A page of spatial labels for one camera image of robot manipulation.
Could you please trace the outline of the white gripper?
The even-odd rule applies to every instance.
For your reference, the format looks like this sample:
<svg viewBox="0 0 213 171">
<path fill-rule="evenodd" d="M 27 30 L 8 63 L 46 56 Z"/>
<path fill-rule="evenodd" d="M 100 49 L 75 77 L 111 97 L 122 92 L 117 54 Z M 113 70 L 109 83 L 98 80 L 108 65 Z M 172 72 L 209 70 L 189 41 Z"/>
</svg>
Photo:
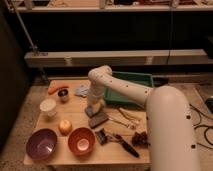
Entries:
<svg viewBox="0 0 213 171">
<path fill-rule="evenodd" d="M 99 112 L 105 105 L 103 99 L 104 89 L 90 87 L 87 94 L 87 105 L 92 108 L 93 113 Z"/>
</svg>

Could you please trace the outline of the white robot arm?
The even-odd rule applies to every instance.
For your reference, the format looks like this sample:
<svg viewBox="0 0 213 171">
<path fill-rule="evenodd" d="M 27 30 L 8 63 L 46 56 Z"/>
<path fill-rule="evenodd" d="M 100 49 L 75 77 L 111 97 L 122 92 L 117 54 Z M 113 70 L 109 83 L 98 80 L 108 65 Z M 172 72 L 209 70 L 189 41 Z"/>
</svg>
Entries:
<svg viewBox="0 0 213 171">
<path fill-rule="evenodd" d="M 88 79 L 88 105 L 97 103 L 104 88 L 110 88 L 145 109 L 151 171 L 201 171 L 189 102 L 180 90 L 115 78 L 107 65 L 90 70 Z"/>
</svg>

